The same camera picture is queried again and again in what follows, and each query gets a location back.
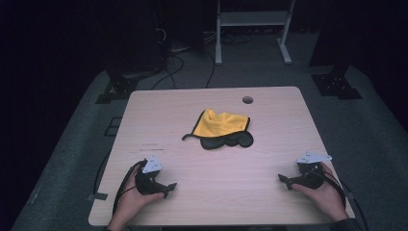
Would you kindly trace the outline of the black stand base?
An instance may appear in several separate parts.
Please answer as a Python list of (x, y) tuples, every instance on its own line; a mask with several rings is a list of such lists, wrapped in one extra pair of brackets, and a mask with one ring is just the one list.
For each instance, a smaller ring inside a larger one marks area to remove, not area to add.
[(109, 104), (113, 100), (128, 99), (137, 89), (137, 78), (125, 78), (120, 72), (109, 72), (109, 83), (97, 99), (96, 104)]
[(329, 73), (313, 74), (312, 79), (322, 96), (336, 96), (341, 100), (361, 99), (357, 89), (345, 79), (347, 65), (335, 65)]

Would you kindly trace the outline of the white metal table frame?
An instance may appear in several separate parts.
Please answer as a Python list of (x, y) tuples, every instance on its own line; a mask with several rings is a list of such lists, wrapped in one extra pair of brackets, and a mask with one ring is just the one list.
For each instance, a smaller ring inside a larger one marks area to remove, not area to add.
[(221, 29), (224, 27), (257, 27), (257, 26), (282, 26), (283, 33), (277, 43), (285, 64), (291, 64), (292, 58), (286, 46), (286, 40), (293, 18), (296, 0), (290, 0), (285, 11), (277, 12), (235, 12), (227, 13), (221, 10), (221, 1), (217, 0), (217, 24), (215, 64), (222, 64)]

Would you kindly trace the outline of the person's right hand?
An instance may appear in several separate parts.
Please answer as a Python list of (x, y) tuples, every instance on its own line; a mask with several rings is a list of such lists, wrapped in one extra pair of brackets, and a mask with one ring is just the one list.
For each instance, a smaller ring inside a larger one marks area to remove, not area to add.
[(349, 218), (341, 196), (328, 182), (324, 182), (315, 190), (298, 184), (293, 184), (293, 189), (310, 198), (331, 221), (338, 222)]

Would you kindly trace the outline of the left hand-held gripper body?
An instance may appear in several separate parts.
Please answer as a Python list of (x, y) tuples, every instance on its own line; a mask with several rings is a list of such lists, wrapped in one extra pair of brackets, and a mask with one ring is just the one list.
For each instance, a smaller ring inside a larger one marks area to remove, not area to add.
[(155, 156), (151, 156), (140, 163), (140, 168), (135, 175), (135, 181), (136, 187), (141, 194), (167, 192), (166, 186), (156, 181), (156, 177), (162, 168)]

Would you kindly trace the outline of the person's left hand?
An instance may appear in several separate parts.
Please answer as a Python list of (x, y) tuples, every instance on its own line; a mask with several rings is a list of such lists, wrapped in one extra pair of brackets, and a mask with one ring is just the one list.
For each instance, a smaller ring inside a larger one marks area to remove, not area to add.
[(164, 194), (157, 192), (143, 195), (136, 188), (135, 178), (132, 176), (125, 185), (125, 191), (118, 201), (113, 220), (121, 223), (127, 223), (146, 205), (156, 200), (162, 199)]

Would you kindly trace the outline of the yellow cloth with black trim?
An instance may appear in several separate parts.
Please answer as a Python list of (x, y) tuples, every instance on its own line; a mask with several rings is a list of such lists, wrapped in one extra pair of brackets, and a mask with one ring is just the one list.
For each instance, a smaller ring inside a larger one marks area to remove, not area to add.
[(247, 148), (250, 147), (254, 138), (247, 128), (250, 118), (246, 115), (229, 113), (217, 114), (212, 109), (204, 110), (193, 126), (191, 132), (182, 137), (196, 138), (206, 150), (218, 149), (224, 145)]

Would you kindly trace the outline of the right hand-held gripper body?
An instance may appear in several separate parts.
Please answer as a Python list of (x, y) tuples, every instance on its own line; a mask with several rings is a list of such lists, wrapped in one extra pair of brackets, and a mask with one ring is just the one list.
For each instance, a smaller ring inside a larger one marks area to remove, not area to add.
[(324, 172), (322, 162), (331, 161), (328, 154), (319, 154), (307, 151), (304, 155), (296, 159), (298, 170), (301, 173), (300, 185), (310, 189), (319, 188), (324, 182)]

